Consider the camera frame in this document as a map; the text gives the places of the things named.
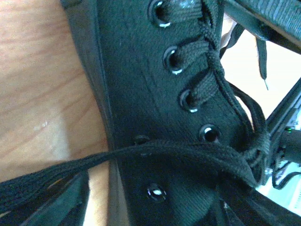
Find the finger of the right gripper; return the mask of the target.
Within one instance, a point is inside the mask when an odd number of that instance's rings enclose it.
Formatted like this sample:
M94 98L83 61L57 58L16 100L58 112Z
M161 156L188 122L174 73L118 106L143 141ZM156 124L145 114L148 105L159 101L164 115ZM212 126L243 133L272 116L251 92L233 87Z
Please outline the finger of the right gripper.
M301 53L299 0L225 0L227 15L251 34Z

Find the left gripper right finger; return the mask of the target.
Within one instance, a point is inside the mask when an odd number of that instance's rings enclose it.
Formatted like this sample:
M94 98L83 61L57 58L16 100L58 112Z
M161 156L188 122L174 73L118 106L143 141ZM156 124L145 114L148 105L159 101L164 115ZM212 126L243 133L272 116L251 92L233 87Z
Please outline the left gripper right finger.
M252 190L220 186L219 194L246 226L299 226L301 217Z

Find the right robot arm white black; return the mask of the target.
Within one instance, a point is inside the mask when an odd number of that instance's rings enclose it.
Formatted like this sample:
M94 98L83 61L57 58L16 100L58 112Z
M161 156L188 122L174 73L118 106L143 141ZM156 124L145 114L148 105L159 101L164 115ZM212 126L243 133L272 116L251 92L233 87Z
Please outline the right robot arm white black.
M301 52L301 2L299 0L226 0L225 12L255 37L292 52ZM270 162L276 153L301 162L301 132L292 128L301 110L301 82L297 81L268 117L271 134Z

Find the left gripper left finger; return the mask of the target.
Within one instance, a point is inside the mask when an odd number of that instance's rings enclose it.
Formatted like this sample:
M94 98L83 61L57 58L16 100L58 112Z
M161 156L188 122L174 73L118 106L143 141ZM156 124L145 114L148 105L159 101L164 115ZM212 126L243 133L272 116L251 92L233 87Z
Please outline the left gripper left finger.
M67 177L0 218L2 226L82 226L89 198L87 171Z

